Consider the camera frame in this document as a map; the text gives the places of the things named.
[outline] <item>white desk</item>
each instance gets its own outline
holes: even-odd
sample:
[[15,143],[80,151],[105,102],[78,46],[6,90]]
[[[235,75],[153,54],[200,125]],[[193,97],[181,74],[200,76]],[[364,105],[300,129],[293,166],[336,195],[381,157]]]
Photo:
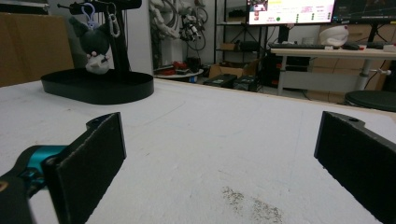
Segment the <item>white desk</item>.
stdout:
[[[396,60],[395,52],[384,52],[381,49],[345,50],[345,49],[271,49],[277,56],[283,56],[277,94],[283,88],[295,88],[315,91],[361,91],[367,83],[373,60]],[[364,65],[358,76],[341,74],[323,74],[286,71],[288,56],[362,59]]]
[[[378,223],[314,158],[323,110],[396,142],[391,113],[155,79],[126,105],[0,89],[0,174],[32,145],[68,145],[90,119],[121,112],[127,158],[88,223]],[[31,200],[56,223],[50,196]]]

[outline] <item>computer monitor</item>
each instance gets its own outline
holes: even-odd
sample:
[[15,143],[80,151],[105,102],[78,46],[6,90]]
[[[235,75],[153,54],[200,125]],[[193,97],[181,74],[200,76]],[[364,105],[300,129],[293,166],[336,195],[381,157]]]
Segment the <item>computer monitor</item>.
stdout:
[[332,21],[335,0],[247,0],[247,24],[322,24]]
[[332,23],[389,24],[396,21],[396,0],[336,0]]

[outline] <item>black stool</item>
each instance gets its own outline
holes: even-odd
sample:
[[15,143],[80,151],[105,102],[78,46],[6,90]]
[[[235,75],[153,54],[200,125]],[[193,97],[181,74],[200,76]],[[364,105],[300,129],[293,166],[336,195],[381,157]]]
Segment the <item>black stool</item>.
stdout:
[[346,105],[396,112],[396,92],[352,91],[345,96]]

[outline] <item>stuffed toy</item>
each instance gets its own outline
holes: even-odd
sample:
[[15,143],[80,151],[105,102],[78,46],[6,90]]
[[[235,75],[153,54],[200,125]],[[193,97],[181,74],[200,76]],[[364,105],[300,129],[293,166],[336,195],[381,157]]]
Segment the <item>stuffed toy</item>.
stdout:
[[88,21],[87,25],[74,17],[71,17],[69,22],[73,25],[82,49],[87,53],[87,71],[97,75],[105,74],[109,69],[109,56],[106,56],[110,48],[108,24],[98,26],[97,23]]

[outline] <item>hanging keychain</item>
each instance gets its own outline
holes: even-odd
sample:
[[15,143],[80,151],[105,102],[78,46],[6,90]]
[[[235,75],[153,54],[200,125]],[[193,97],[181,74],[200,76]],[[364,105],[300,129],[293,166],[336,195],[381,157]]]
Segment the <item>hanging keychain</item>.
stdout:
[[[92,9],[91,16],[88,15],[87,12],[85,12],[85,6],[91,7],[91,9]],[[93,15],[95,14],[95,7],[93,6],[93,4],[91,4],[91,3],[84,3],[84,6],[81,7],[81,11],[82,11],[82,13],[84,13],[84,15],[87,17],[87,19],[88,19],[87,25],[88,25],[88,27],[89,27],[91,30],[93,30],[94,28],[98,27],[98,23],[95,22],[95,21],[93,20]]]
[[[91,15],[85,11],[87,7],[91,7]],[[108,24],[99,26],[99,24],[93,20],[95,7],[90,3],[85,3],[81,7],[81,11],[88,18],[86,24],[78,21],[74,17],[71,17],[69,22],[73,25],[76,36],[79,38],[81,48],[87,53],[88,61],[85,68],[88,72],[96,75],[106,74],[110,69],[108,62],[110,57],[106,55],[110,48]]]
[[114,13],[110,13],[110,11],[108,10],[108,6],[106,8],[107,14],[108,14],[109,26],[110,26],[110,34],[113,37],[119,37],[120,36],[120,27],[119,27],[119,23],[117,22],[117,16],[116,16],[117,8],[114,3],[110,3],[110,4],[113,5],[113,7],[114,7]]

